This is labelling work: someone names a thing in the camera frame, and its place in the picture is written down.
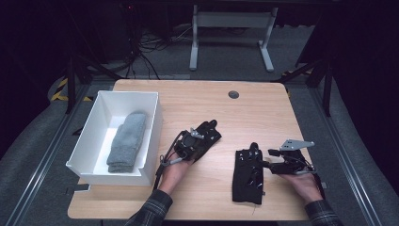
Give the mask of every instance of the white box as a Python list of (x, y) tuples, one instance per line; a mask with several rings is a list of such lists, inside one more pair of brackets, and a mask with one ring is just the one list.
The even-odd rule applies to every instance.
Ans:
[[(110, 173), (106, 159), (118, 127), (134, 111), (147, 113), (143, 142), (131, 173)], [(157, 92), (99, 91), (66, 166), (90, 185), (151, 186), (162, 129)]]

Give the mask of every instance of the human arm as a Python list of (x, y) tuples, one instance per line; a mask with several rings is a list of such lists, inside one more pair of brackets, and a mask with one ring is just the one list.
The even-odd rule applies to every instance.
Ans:
[[(177, 158), (177, 154), (174, 153), (170, 160), (175, 158)], [(193, 161), (181, 161), (165, 167), (158, 189), (152, 192), (143, 206), (129, 218), (125, 225), (161, 225), (169, 207), (173, 204), (170, 195), (184, 178), (192, 163)]]
[(311, 220), (312, 226), (339, 226), (343, 225), (338, 216), (323, 199), (311, 173), (301, 175), (280, 174), (287, 180), (305, 201), (305, 211)]

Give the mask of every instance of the metal rail on floor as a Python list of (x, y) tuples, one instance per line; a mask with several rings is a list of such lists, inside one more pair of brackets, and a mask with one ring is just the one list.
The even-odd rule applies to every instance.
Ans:
[(363, 182), (360, 180), (355, 167), (353, 166), (347, 151), (343, 145), (343, 142), (340, 138), (340, 135), (337, 131), (337, 128), (335, 127), (334, 122), (332, 121), (331, 117), (327, 117), (325, 114), (325, 110), (323, 108), (322, 102), (322, 96), (318, 92), (316, 88), (309, 89), (311, 93), (311, 97), (316, 103), (316, 108), (321, 115), (328, 132), (330, 133), (334, 145), (336, 147), (336, 154), (338, 156), (338, 159), (340, 160), (340, 163), (343, 167), (343, 172), (346, 175), (346, 178), (353, 190), (353, 193), (355, 194), (355, 197), (359, 203), (361, 212), (363, 213), (368, 225), (382, 225), (381, 221), (379, 220), (379, 217), (375, 211), (375, 208), (373, 207), (373, 204), (371, 203), (369, 196), (367, 195), (366, 190), (364, 189)]
[(51, 167), (53, 160), (56, 157), (56, 154), (60, 148), (62, 139), (65, 136), (65, 132), (68, 129), (68, 126), (73, 119), (78, 106), (82, 103), (85, 95), (88, 92), (89, 85), (82, 85), (79, 89), (77, 94), (77, 102), (69, 114), (65, 114), (59, 127), (54, 135), (49, 147), (47, 148), (46, 153), (44, 154), (43, 158), (41, 159), (38, 167), (36, 168), (35, 172), (32, 174), (26, 189), (24, 190), (23, 195), (21, 196), (20, 200), (18, 201), (17, 205), (15, 206), (14, 210), (12, 211), (8, 221), (6, 223), (7, 226), (9, 225), (20, 225), (26, 215), (30, 204), (34, 200), (36, 194), (38, 193), (41, 183), (43, 182), (49, 168)]

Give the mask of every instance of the hand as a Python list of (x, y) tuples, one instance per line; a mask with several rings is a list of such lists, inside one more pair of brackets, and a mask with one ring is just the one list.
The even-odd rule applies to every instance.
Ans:
[[(178, 158), (179, 156), (174, 153), (170, 156), (169, 160)], [(165, 167), (162, 174), (162, 181), (158, 189), (171, 195), (174, 188), (181, 180), (184, 178), (188, 168), (193, 164), (194, 160), (191, 161), (181, 161), (172, 165)]]
[(294, 187), (295, 191), (305, 200), (305, 205), (323, 199), (313, 174), (279, 174), (279, 176), (287, 180)]

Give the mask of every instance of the rolled gray cloth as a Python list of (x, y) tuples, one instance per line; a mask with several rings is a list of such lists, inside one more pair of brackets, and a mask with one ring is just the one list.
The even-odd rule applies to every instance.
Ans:
[(108, 172), (132, 172), (146, 130), (144, 113), (128, 115), (118, 128), (106, 159)]

